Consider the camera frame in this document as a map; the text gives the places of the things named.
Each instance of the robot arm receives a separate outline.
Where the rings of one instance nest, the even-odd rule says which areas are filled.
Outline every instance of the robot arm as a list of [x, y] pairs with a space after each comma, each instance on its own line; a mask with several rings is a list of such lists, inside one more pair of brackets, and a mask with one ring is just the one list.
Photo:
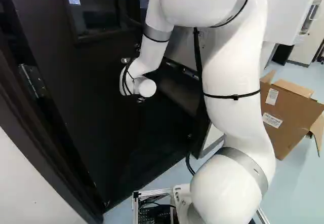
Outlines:
[[196, 211], [188, 211], [189, 223], [196, 212], [207, 224], [248, 223], [274, 176], [258, 93], [266, 18], [267, 0], [149, 1], [141, 55], [129, 67], [135, 82], [127, 78], [135, 93], [154, 94], [153, 82], [142, 75], [158, 68], [173, 25], [216, 24], [202, 54], [202, 83], [208, 115], [226, 138], [190, 183]]

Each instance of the circuit board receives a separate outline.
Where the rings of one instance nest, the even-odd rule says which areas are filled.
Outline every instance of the circuit board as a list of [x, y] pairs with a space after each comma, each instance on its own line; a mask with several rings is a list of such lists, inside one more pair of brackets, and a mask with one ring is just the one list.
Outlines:
[[139, 209], [138, 224], [171, 224], [170, 208], [156, 206]]

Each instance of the box flap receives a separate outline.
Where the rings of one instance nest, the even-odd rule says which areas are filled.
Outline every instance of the box flap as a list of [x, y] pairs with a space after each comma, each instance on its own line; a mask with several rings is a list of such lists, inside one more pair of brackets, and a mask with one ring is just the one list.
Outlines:
[[291, 82], [288, 82], [285, 80], [278, 80], [276, 83], [274, 83], [274, 85], [284, 88], [286, 90], [292, 91], [298, 95], [301, 95], [301, 96], [304, 96], [307, 98], [310, 98], [314, 94], [313, 90], [307, 89], [305, 87], [296, 85], [294, 83], [291, 83]]
[[271, 81], [272, 81], [275, 73], [276, 73], [276, 71], [275, 70], [272, 70], [267, 75], [265, 75], [264, 77], [262, 77], [260, 79], [260, 81], [263, 82], [263, 83], [266, 83], [266, 84], [271, 84]]
[[315, 136], [316, 146], [317, 146], [317, 153], [318, 156], [319, 152], [322, 147], [322, 140], [323, 140], [323, 132], [324, 132], [324, 116], [321, 115], [315, 121], [315, 123], [310, 127], [310, 132], [312, 132]]

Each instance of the door frame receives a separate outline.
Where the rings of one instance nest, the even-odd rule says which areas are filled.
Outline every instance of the door frame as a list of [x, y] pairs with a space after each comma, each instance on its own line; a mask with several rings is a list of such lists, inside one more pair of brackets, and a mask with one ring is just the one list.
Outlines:
[[102, 223], [104, 207], [85, 186], [57, 149], [35, 102], [19, 77], [14, 57], [0, 31], [0, 127], [54, 190], [89, 224]]

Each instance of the cardboard box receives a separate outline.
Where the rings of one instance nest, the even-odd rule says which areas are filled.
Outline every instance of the cardboard box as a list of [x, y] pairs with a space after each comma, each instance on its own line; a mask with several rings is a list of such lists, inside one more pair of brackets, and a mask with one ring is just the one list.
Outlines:
[[311, 99], [310, 89], [284, 80], [271, 84], [274, 75], [273, 70], [260, 84], [263, 121], [276, 157], [283, 160], [309, 132], [315, 136], [319, 156], [324, 105]]

